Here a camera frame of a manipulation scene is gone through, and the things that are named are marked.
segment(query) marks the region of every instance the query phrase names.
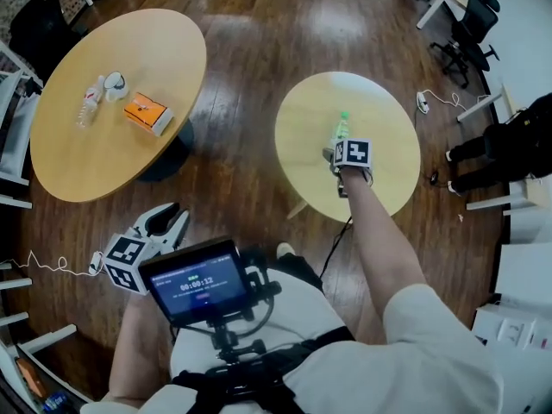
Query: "sleeve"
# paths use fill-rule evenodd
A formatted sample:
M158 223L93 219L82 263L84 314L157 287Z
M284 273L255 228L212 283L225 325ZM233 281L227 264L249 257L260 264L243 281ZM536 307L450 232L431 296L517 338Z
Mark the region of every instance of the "sleeve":
M387 342L405 359L416 354L477 399L481 412L499 412L504 381L485 346L427 285L410 285L391 298L383 314Z
M80 408L80 414L135 414L136 412L138 412L136 408L117 402L96 402Z

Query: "strap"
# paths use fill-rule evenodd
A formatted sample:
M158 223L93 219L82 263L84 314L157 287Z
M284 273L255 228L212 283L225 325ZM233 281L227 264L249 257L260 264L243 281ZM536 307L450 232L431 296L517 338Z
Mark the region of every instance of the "strap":
M245 400L256 402L263 410L274 414L304 414L295 402L295 393L285 386L283 376L301 365L316 350L331 343L353 341L353 335L347 327L333 329L317 339L304 341L291 348L265 354L252 362L251 373L213 372L225 367L213 368L208 374L183 371L172 380L174 385L191 388L198 392L196 403L188 414L218 414L225 405ZM244 382L253 383L252 390L234 394L236 386L243 387Z

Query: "white shirt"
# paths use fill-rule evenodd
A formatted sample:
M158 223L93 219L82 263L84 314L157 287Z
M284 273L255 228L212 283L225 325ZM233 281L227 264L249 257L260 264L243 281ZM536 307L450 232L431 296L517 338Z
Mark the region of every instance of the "white shirt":
M285 273L269 271L282 285L265 327L240 347L262 339L268 350L314 339L343 326L324 295ZM266 306L255 307L255 319ZM255 326L238 321L235 332ZM387 345L338 342L318 349L284 377L295 401L310 414L499 413L503 381L485 347L426 285L411 285L387 304ZM171 374L203 373L222 365L210 339L182 329L171 357ZM113 402L85 405L82 414L185 414L196 392L167 385L141 409ZM222 414L261 414L256 403L228 405Z

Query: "round wooden table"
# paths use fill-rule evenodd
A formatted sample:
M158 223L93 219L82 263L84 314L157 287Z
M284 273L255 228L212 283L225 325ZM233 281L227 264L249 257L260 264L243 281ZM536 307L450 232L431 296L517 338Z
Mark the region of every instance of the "round wooden table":
M57 66L34 116L31 158L42 186L78 203L103 198L137 178L185 125L206 60L198 26L167 9L131 12L90 32ZM81 129L76 122L86 89L113 71L127 80L129 94L114 103L102 99L92 125ZM161 137L124 116L137 91L174 113Z
M337 221L350 217L337 181L322 156L341 113L349 113L349 136L372 140L373 191L390 215L411 197L420 172L420 146L405 110L385 89L353 73L326 72L296 85L276 119L276 150L286 177L303 201Z

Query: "timer display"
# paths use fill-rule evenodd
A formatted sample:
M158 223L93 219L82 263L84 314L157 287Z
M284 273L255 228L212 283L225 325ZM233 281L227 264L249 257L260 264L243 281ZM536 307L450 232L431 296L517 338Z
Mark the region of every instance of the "timer display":
M172 314L193 310L246 294L229 254L151 278Z

